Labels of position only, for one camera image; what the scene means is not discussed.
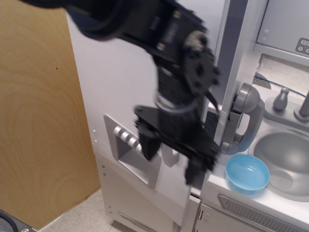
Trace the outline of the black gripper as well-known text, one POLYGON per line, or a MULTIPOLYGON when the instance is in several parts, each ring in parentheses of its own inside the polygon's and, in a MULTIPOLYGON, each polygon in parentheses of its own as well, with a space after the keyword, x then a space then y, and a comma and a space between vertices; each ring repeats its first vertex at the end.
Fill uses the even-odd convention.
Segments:
POLYGON ((156 155, 163 143, 189 158, 184 174, 186 185, 192 185, 201 172, 213 170, 219 146, 202 126, 197 101, 174 108, 137 105, 134 113, 147 160, 156 155))

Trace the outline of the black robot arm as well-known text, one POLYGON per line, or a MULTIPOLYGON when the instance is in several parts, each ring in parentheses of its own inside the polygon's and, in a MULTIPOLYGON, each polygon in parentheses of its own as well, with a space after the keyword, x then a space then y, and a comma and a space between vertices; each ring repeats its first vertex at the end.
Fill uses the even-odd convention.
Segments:
POLYGON ((144 157, 161 145, 185 155, 185 180, 212 170, 219 147, 202 121, 205 101, 217 105, 210 87, 219 70, 208 48, 206 28, 192 11, 174 0, 31 0, 30 5, 64 8, 86 37, 121 39, 148 52, 157 67, 156 107, 136 106, 136 127, 144 157))

